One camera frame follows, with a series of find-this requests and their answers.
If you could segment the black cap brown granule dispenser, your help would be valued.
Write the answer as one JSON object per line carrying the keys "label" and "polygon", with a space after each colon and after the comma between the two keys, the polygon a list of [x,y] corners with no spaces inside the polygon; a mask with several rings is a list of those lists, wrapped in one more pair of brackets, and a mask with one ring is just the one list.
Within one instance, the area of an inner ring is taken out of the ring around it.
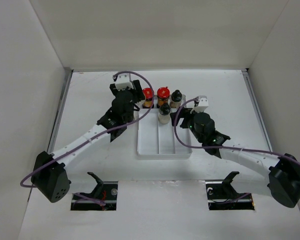
{"label": "black cap brown granule dispenser", "polygon": [[183,99],[183,95],[180,92],[180,90],[176,89],[172,94],[170,98],[170,107],[173,109],[177,109],[181,106]]}

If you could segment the black cap white powder dispenser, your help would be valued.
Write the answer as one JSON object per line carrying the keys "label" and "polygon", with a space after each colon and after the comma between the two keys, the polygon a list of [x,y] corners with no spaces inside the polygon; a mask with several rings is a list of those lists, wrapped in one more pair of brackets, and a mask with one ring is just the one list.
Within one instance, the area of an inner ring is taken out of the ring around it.
{"label": "black cap white powder dispenser", "polygon": [[158,121],[161,124],[168,124],[170,122],[170,113],[171,113],[171,107],[168,103],[164,103],[160,106],[158,110]]}

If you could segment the red lid sauce jar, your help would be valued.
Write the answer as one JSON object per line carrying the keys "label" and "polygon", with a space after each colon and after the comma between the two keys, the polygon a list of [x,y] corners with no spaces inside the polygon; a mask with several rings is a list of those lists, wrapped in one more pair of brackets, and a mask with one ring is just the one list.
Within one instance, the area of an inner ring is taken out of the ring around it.
{"label": "red lid sauce jar", "polygon": [[153,104],[154,94],[153,94],[152,89],[150,87],[147,87],[147,88],[144,88],[142,90],[142,92],[143,92],[144,97],[145,97],[145,100],[142,104],[142,108],[143,109],[153,108],[154,107],[154,104]]}
{"label": "red lid sauce jar", "polygon": [[168,103],[170,98],[170,90],[168,87],[160,87],[157,90],[157,108],[160,108],[164,103]]}

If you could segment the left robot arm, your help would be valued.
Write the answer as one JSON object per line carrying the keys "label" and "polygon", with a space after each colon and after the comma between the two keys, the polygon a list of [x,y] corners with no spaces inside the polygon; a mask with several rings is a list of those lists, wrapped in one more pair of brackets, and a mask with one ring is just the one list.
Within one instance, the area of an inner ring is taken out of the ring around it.
{"label": "left robot arm", "polygon": [[113,142],[137,122],[134,112],[139,110],[137,104],[145,100],[145,95],[138,79],[130,80],[127,74],[123,77],[124,80],[117,78],[110,84],[114,99],[91,129],[59,150],[37,155],[30,181],[51,203],[60,201],[71,189],[67,169],[79,162],[84,152]]}

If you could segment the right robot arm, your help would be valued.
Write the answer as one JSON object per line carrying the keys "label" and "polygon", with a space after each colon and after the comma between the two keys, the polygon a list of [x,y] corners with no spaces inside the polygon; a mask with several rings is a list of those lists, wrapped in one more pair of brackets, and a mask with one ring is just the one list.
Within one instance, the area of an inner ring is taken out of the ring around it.
{"label": "right robot arm", "polygon": [[179,107],[170,114],[173,128],[188,129],[211,156],[232,161],[264,177],[261,188],[279,204],[294,208],[300,200],[300,162],[288,153],[245,148],[216,130],[215,121],[205,112]]}

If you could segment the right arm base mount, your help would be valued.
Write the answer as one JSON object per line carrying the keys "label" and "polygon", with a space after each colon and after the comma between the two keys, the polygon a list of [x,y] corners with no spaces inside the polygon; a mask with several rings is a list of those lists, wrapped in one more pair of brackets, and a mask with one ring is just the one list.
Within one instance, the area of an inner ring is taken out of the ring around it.
{"label": "right arm base mount", "polygon": [[238,193],[232,186],[238,171],[230,172],[224,179],[205,182],[207,204],[210,211],[254,211],[255,206],[251,193]]}

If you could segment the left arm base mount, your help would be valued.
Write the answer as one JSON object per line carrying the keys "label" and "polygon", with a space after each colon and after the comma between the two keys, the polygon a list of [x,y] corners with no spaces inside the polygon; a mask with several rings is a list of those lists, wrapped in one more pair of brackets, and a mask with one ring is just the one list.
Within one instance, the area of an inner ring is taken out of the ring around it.
{"label": "left arm base mount", "polygon": [[87,174],[94,179],[93,189],[72,195],[71,211],[116,211],[118,181],[103,181],[93,172]]}

